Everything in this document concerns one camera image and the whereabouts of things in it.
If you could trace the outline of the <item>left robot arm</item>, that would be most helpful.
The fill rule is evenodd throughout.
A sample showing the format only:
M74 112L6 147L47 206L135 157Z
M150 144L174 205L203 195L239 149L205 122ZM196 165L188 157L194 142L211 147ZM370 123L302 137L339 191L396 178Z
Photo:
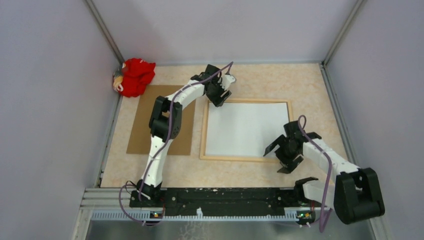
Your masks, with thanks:
M150 150L146 168L136 185L137 200L149 207L160 202L164 165L169 148L182 129L184 109L203 96L215 107L221 107L232 94L230 87L237 81L230 73L232 65L218 68L209 64L176 92L155 99L148 123Z

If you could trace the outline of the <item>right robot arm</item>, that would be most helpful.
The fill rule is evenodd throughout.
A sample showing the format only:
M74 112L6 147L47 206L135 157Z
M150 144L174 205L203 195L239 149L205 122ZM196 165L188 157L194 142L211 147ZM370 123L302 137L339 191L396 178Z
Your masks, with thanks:
M309 159L326 173L324 181L307 177L295 182L293 200L297 205L307 206L311 201L324 204L346 225L385 214L376 171L344 159L318 133L305 132L297 120L283 128L285 133L264 150L265 156L275 153L282 166L279 172L290 174L304 159Z

